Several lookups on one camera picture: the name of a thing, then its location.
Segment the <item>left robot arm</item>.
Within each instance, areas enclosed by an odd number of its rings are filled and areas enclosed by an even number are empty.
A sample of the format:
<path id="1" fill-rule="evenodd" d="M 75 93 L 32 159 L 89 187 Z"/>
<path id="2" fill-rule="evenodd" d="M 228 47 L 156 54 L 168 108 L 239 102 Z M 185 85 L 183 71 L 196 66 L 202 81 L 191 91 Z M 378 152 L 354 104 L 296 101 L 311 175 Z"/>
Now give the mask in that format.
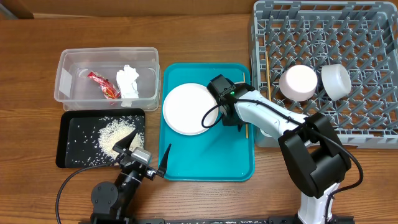
<path id="1" fill-rule="evenodd" d="M 136 190 L 144 179 L 165 176 L 172 145 L 168 145 L 159 167 L 155 169 L 150 166 L 150 152 L 140 147 L 129 149 L 136 134 L 134 130 L 114 144 L 113 151 L 118 153 L 116 162 L 121 171 L 114 182 L 101 182 L 93 189 L 91 223 L 135 223 L 134 218 L 127 214 L 127 209 Z"/>

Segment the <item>grey plastic dish rack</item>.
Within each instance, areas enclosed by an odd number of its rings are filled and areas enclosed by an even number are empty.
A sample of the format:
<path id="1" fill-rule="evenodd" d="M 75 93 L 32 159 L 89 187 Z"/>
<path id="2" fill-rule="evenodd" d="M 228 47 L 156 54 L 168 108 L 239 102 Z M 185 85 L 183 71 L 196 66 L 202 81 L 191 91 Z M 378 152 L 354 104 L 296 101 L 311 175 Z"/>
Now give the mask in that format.
<path id="1" fill-rule="evenodd" d="M 362 149 L 397 147 L 397 8 L 391 2 L 258 1 L 249 23 L 251 83 L 296 113 L 328 116 L 341 142 Z M 320 73 L 342 64 L 352 88 L 333 101 L 318 85 L 307 101 L 286 98 L 280 76 L 294 65 Z"/>

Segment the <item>clear plastic waste bin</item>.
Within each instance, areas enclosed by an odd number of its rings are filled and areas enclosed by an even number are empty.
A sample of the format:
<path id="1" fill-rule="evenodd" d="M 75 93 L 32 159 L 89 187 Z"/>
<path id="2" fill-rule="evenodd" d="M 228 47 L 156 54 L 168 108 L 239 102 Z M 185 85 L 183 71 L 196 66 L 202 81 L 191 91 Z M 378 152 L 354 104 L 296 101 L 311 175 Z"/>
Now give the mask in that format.
<path id="1" fill-rule="evenodd" d="M 95 75 L 117 86 L 117 73 L 134 69 L 136 98 L 108 99 Z M 108 110 L 140 108 L 155 111 L 160 100 L 159 54 L 153 47 L 100 47 L 66 49 L 62 52 L 55 77 L 54 99 L 64 110 Z"/>

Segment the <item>wooden chopstick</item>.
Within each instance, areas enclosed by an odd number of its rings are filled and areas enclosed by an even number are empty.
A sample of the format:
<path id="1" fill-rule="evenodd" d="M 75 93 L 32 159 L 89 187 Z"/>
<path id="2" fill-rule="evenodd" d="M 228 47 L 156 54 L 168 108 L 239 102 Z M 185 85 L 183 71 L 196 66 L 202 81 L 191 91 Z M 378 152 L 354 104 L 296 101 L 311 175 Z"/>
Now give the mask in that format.
<path id="1" fill-rule="evenodd" d="M 267 94 L 268 100 L 272 101 L 272 91 L 271 91 L 271 74 L 269 69 L 269 56 L 268 51 L 266 51 L 266 77 L 267 77 Z"/>
<path id="2" fill-rule="evenodd" d="M 244 72 L 243 72 L 243 83 L 246 83 L 246 76 Z M 245 131 L 246 131 L 246 139 L 248 139 L 249 138 L 248 124 L 245 124 Z"/>

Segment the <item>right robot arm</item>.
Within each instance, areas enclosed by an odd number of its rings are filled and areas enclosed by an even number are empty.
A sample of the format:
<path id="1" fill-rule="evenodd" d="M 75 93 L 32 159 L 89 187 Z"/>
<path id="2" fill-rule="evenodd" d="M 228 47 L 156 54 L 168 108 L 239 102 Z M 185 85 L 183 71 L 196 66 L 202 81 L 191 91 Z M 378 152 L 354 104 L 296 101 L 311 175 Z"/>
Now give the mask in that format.
<path id="1" fill-rule="evenodd" d="M 354 223 L 353 217 L 331 212 L 351 159 L 326 116 L 294 113 L 264 98 L 253 86 L 222 75 L 206 88 L 221 110 L 223 125 L 241 129 L 253 124 L 279 143 L 301 203 L 295 215 L 269 217 L 268 223 Z"/>

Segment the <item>white cup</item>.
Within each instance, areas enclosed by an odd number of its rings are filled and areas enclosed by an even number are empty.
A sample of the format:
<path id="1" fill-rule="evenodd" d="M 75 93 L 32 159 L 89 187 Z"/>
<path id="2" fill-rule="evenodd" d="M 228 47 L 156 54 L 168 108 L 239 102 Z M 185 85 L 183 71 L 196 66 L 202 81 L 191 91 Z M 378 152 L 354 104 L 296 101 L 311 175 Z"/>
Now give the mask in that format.
<path id="1" fill-rule="evenodd" d="M 273 138 L 270 134 L 268 134 L 268 133 L 266 133 L 265 131 L 263 131 L 262 129 L 259 129 L 259 135 L 262 137 L 262 138 Z"/>

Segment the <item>white paper napkin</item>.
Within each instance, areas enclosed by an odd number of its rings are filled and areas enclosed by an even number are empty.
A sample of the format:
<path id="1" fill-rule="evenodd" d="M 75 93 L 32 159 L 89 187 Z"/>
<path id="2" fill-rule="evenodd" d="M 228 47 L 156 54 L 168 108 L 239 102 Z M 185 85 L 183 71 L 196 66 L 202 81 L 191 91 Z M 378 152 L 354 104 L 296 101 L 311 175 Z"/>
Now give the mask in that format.
<path id="1" fill-rule="evenodd" d="M 130 65 L 125 65 L 122 70 L 119 70 L 116 74 L 116 82 L 121 92 L 121 98 L 123 99 L 122 107 L 131 107 L 132 99 L 138 99 L 139 92 L 137 90 L 137 79 L 139 74 L 135 68 Z"/>

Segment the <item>grey bowl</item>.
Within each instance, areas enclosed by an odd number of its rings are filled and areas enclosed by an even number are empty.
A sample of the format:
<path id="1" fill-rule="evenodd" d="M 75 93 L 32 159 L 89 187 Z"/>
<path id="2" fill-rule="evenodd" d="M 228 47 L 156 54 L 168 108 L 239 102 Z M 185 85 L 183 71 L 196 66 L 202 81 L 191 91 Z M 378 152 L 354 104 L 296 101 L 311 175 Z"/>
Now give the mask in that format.
<path id="1" fill-rule="evenodd" d="M 337 101 L 350 93 L 350 75 L 342 64 L 323 66 L 321 76 L 323 87 L 333 101 Z"/>

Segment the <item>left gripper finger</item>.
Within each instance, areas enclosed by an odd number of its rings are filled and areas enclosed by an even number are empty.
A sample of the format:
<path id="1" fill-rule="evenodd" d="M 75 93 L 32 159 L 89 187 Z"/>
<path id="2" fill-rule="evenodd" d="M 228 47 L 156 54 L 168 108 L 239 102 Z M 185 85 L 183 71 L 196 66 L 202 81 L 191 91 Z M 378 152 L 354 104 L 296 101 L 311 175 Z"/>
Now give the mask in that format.
<path id="1" fill-rule="evenodd" d="M 161 178 L 164 178 L 166 172 L 167 172 L 167 164 L 168 164 L 168 158 L 169 158 L 169 152 L 172 144 L 169 144 L 163 157 L 162 160 L 158 166 L 157 170 L 157 175 L 160 176 Z"/>
<path id="2" fill-rule="evenodd" d="M 133 130 L 126 137 L 124 137 L 121 140 L 119 140 L 118 142 L 116 142 L 113 146 L 113 151 L 115 151 L 119 154 L 131 154 L 131 151 L 129 150 L 129 148 L 130 148 L 130 145 L 131 145 L 132 141 L 134 140 L 136 134 L 137 134 L 137 130 Z"/>

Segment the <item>teal plastic serving tray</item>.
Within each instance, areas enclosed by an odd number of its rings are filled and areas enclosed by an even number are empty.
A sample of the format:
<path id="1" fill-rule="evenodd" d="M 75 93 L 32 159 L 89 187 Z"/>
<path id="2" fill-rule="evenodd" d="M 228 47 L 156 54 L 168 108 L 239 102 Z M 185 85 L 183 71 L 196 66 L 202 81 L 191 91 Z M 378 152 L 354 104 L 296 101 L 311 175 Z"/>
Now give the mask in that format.
<path id="1" fill-rule="evenodd" d="M 184 83 L 207 86 L 217 75 L 233 82 L 246 83 L 251 76 L 240 63 L 175 63 L 165 69 L 162 96 Z M 218 123 L 204 133 L 186 136 L 172 130 L 165 120 L 160 122 L 159 154 L 170 148 L 165 178 L 173 181 L 243 182 L 254 173 L 254 127 L 239 130 Z"/>

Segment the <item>pile of rice grains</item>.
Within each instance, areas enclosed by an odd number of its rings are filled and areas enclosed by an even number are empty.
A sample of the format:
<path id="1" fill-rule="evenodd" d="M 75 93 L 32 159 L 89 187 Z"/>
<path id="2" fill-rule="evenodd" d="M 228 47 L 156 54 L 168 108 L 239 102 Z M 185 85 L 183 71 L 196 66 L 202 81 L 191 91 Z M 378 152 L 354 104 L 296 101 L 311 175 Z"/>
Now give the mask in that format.
<path id="1" fill-rule="evenodd" d="M 130 145 L 144 147 L 145 117 L 102 116 L 73 118 L 70 121 L 66 145 L 66 167 L 90 167 L 114 161 L 118 153 L 113 151 L 116 142 L 137 130 Z"/>

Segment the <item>red sauce packet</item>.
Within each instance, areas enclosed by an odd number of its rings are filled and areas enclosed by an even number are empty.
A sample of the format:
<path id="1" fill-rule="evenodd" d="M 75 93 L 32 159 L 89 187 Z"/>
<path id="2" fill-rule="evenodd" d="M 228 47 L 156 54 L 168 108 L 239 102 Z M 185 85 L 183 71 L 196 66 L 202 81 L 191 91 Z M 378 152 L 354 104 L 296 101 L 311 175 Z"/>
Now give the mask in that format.
<path id="1" fill-rule="evenodd" d="M 102 77 L 100 74 L 96 72 L 90 72 L 87 75 L 87 77 L 92 79 L 94 82 L 96 82 L 99 85 L 106 99 L 112 100 L 121 97 L 121 92 L 116 88 L 116 86 L 113 83 L 111 83 L 108 79 Z"/>

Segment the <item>black rectangular tray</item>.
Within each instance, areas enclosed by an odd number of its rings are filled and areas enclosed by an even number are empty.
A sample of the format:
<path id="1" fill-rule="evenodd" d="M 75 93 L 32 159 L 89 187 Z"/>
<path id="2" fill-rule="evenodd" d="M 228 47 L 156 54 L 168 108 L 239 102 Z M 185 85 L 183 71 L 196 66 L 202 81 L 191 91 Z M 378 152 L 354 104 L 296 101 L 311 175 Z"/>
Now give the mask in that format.
<path id="1" fill-rule="evenodd" d="M 59 168 L 81 168 L 113 162 L 116 142 L 132 131 L 130 149 L 144 147 L 142 109 L 67 111 L 61 117 L 56 155 Z"/>

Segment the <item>large white round plate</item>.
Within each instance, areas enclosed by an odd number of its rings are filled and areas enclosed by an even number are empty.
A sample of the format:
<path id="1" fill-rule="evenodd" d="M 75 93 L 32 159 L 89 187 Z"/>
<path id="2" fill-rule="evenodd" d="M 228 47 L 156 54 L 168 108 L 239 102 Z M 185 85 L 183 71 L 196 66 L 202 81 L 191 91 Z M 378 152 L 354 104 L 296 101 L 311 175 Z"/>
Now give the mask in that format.
<path id="1" fill-rule="evenodd" d="M 215 123 L 216 101 L 203 85 L 185 83 L 175 87 L 165 97 L 162 113 L 168 126 L 175 132 L 193 136 L 207 131 Z"/>

